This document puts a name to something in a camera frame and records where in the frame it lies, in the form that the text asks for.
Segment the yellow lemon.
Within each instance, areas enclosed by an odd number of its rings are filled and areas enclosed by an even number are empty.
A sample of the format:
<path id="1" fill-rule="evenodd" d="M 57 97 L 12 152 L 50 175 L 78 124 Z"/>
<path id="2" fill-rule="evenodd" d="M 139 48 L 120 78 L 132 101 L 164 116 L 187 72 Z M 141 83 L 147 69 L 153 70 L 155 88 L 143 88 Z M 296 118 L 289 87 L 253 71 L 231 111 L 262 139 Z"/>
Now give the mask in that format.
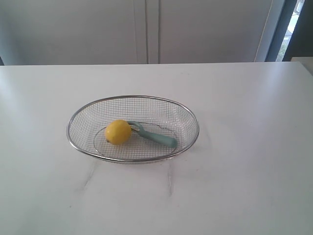
<path id="1" fill-rule="evenodd" d="M 106 141 L 113 145 L 125 143 L 131 136 L 132 129 L 125 120 L 115 120 L 105 128 Z"/>

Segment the teal handled peeler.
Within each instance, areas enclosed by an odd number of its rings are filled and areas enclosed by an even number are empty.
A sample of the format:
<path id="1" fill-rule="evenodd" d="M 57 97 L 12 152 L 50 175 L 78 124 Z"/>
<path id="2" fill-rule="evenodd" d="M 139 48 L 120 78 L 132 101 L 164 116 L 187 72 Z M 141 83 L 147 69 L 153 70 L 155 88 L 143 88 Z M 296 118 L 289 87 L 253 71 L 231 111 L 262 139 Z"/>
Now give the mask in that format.
<path id="1" fill-rule="evenodd" d="M 169 148 L 176 148 L 178 146 L 178 142 L 176 139 L 169 136 L 148 132 L 139 122 L 128 121 L 128 124 L 130 126 L 135 126 L 137 129 L 133 129 L 133 131 L 135 131 L 136 133 L 138 133 L 139 136 L 145 139 L 154 141 Z"/>

